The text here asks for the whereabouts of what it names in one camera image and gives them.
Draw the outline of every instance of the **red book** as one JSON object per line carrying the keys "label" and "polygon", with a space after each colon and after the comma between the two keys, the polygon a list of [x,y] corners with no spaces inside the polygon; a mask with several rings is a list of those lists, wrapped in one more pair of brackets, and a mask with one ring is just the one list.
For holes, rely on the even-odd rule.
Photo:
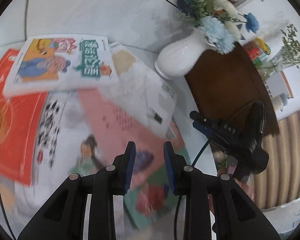
{"label": "red book", "polygon": [[30,185],[36,131],[47,93],[2,95],[18,53],[9,49],[0,60],[0,175]]}

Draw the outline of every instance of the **white flower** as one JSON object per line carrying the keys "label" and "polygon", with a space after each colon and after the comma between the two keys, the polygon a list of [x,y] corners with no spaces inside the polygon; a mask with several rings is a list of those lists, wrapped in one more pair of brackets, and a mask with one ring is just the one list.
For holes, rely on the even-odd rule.
{"label": "white flower", "polygon": [[214,9],[217,11],[220,8],[225,10],[233,19],[238,19],[239,15],[237,9],[227,0],[213,0]]}
{"label": "white flower", "polygon": [[235,25],[235,23],[226,21],[225,26],[228,29],[229,33],[234,37],[235,40],[238,41],[241,39],[241,33],[240,33],[237,25]]}

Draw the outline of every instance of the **light blue flower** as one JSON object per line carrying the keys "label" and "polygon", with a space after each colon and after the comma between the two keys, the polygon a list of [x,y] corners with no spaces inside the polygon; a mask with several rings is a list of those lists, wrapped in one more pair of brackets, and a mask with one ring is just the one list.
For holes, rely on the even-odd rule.
{"label": "light blue flower", "polygon": [[224,30],[222,39],[216,42],[216,47],[220,54],[228,54],[233,51],[235,47],[234,38],[227,29]]}
{"label": "light blue flower", "polygon": [[198,29],[207,36],[209,42],[216,43],[222,39],[225,26],[218,19],[207,16],[201,19],[201,27]]}
{"label": "light blue flower", "polygon": [[253,33],[257,34],[257,31],[259,30],[259,23],[256,17],[252,13],[245,14],[244,17],[247,19],[247,32],[252,31]]}

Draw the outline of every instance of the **green leaf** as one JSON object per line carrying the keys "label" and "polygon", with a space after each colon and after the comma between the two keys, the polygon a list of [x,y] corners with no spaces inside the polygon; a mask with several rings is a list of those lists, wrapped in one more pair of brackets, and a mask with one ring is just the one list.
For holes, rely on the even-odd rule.
{"label": "green leaf", "polygon": [[207,2],[207,5],[206,5],[206,11],[208,13],[213,13],[214,12],[214,9],[213,9],[213,0],[205,0]]}

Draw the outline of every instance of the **beige corrugated panel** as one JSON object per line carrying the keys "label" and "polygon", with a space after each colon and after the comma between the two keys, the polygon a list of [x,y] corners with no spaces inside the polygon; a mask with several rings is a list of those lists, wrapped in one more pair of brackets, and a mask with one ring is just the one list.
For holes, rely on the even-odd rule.
{"label": "beige corrugated panel", "polygon": [[255,176],[255,203],[261,209],[300,197],[300,111],[279,122],[280,134],[263,139],[267,169]]}

